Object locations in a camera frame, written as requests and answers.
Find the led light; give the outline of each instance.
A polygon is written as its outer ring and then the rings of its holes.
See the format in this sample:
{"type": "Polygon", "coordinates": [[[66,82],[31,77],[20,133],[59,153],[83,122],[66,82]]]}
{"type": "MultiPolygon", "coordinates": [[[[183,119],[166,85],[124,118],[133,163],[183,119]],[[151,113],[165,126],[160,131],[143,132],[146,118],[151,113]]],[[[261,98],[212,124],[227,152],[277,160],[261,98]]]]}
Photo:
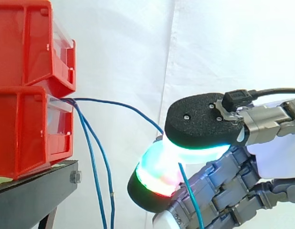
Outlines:
{"type": "Polygon", "coordinates": [[[218,146],[207,149],[185,149],[173,144],[165,135],[146,151],[136,167],[140,182],[150,191],[170,197],[180,182],[182,175],[178,162],[199,164],[221,157],[230,146],[218,146]]]}
{"type": "Polygon", "coordinates": [[[200,164],[220,158],[227,150],[229,145],[215,146],[206,149],[186,149],[172,143],[166,135],[163,135],[164,151],[177,155],[179,162],[184,164],[200,164]]]}
{"type": "Polygon", "coordinates": [[[146,151],[136,167],[140,182],[149,190],[164,196],[171,196],[182,181],[178,159],[163,150],[158,141],[146,151]]]}

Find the robotic hand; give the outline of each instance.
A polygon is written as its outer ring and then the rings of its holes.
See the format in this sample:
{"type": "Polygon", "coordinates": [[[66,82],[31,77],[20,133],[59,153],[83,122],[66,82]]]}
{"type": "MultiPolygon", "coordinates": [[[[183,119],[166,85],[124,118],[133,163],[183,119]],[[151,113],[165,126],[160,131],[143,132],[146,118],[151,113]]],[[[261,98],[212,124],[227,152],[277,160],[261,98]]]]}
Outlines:
{"type": "Polygon", "coordinates": [[[157,213],[154,228],[199,228],[177,162],[207,162],[189,179],[207,229],[231,229],[278,201],[295,203],[295,99],[252,104],[277,93],[295,89],[201,94],[169,108],[163,139],[128,184],[131,198],[157,213]],[[275,179],[258,183],[261,178],[275,179]]]}

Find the blue wire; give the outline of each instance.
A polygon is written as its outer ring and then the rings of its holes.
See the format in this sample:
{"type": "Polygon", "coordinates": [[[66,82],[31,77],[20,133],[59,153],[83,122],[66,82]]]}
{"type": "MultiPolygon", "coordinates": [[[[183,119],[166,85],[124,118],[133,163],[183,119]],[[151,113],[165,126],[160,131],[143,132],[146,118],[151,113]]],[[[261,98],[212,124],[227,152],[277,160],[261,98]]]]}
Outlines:
{"type": "Polygon", "coordinates": [[[87,140],[87,143],[88,143],[88,147],[89,147],[91,164],[92,164],[92,168],[93,168],[93,172],[94,172],[94,178],[95,178],[95,188],[96,188],[96,192],[97,192],[98,199],[99,199],[99,206],[100,206],[100,211],[101,211],[103,228],[107,229],[107,222],[106,222],[106,216],[105,216],[105,211],[104,211],[104,206],[103,206],[102,193],[101,193],[101,188],[100,188],[100,184],[99,184],[96,164],[95,164],[95,154],[94,154],[94,150],[92,148],[92,144],[91,144],[91,141],[90,141],[90,138],[89,138],[88,131],[87,131],[86,126],[85,126],[84,117],[83,117],[82,112],[81,112],[79,106],[77,105],[77,103],[74,103],[72,100],[69,100],[69,99],[62,99],[62,100],[71,102],[71,104],[75,107],[75,109],[76,109],[76,111],[77,111],[77,113],[79,115],[83,130],[84,130],[84,133],[85,133],[85,136],[86,136],[86,140],[87,140]]]}
{"type": "Polygon", "coordinates": [[[110,217],[110,228],[114,229],[114,225],[115,225],[115,200],[114,200],[114,191],[113,191],[113,184],[112,184],[112,177],[111,177],[111,170],[110,170],[110,166],[106,157],[106,153],[104,151],[104,148],[99,140],[99,138],[96,136],[94,130],[92,129],[92,127],[90,126],[89,122],[87,121],[87,119],[85,118],[85,116],[83,116],[83,119],[85,121],[86,126],[88,127],[89,131],[91,132],[92,136],[95,138],[95,141],[97,142],[100,151],[102,153],[103,156],[103,160],[106,166],[106,170],[107,170],[107,177],[108,177],[108,186],[109,186],[109,194],[110,194],[110,203],[111,203],[111,217],[110,217]]]}
{"type": "Polygon", "coordinates": [[[189,184],[189,181],[188,181],[188,179],[187,179],[187,176],[186,176],[186,173],[185,173],[185,171],[184,171],[184,168],[182,167],[182,164],[181,164],[181,163],[178,163],[178,165],[179,165],[179,168],[180,168],[180,171],[181,171],[182,177],[183,177],[183,179],[184,179],[184,181],[185,181],[185,184],[186,184],[187,190],[188,190],[188,192],[189,192],[190,199],[191,199],[192,204],[193,204],[193,206],[194,206],[194,209],[195,209],[195,211],[196,211],[197,218],[198,218],[198,220],[199,220],[199,224],[200,224],[200,229],[205,229],[205,227],[204,227],[204,222],[203,222],[203,217],[201,216],[201,212],[200,212],[200,207],[199,207],[199,205],[198,205],[197,202],[196,202],[196,199],[195,199],[194,194],[193,194],[193,192],[192,192],[192,189],[191,189],[191,187],[190,187],[190,184],[189,184]]]}
{"type": "Polygon", "coordinates": [[[133,106],[123,104],[123,103],[119,103],[119,102],[114,102],[114,101],[92,99],[92,98],[74,98],[74,100],[76,100],[76,101],[91,101],[91,102],[97,102],[97,103],[103,103],[103,104],[113,104],[113,105],[126,107],[128,109],[131,109],[131,110],[135,111],[137,114],[139,114],[141,117],[143,117],[149,123],[151,123],[163,135],[163,130],[160,128],[159,125],[157,125],[157,123],[155,123],[152,119],[147,117],[144,113],[139,111],[137,108],[134,108],[133,106]]]}

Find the white backdrop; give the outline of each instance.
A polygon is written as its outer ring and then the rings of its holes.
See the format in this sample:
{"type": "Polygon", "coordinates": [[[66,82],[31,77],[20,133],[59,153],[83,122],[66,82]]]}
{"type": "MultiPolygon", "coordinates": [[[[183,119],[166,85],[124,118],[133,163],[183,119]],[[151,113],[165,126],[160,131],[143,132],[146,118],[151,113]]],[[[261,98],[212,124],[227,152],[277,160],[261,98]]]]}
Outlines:
{"type": "MultiPolygon", "coordinates": [[[[77,42],[74,96],[131,104],[164,123],[168,106],[192,94],[295,87],[295,0],[52,0],[77,42]]],[[[117,229],[151,229],[151,215],[126,185],[156,130],[135,113],[80,103],[106,150],[113,173],[117,229]]],[[[102,228],[90,157],[75,121],[74,159],[83,181],[58,208],[55,229],[102,228]]],[[[95,145],[109,222],[105,166],[95,145]]],[[[249,228],[295,228],[295,205],[261,210],[249,228]]]]}

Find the red storage bin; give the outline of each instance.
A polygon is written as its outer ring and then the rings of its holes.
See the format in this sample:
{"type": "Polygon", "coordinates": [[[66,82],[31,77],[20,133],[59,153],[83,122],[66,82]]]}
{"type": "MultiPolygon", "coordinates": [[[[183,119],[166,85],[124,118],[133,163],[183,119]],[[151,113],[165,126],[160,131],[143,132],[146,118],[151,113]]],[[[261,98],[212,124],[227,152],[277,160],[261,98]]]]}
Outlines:
{"type": "Polygon", "coordinates": [[[73,154],[73,107],[42,87],[0,88],[0,177],[18,179],[73,154]]]}
{"type": "Polygon", "coordinates": [[[75,91],[75,42],[47,0],[0,0],[0,86],[38,85],[54,97],[75,91]]]}

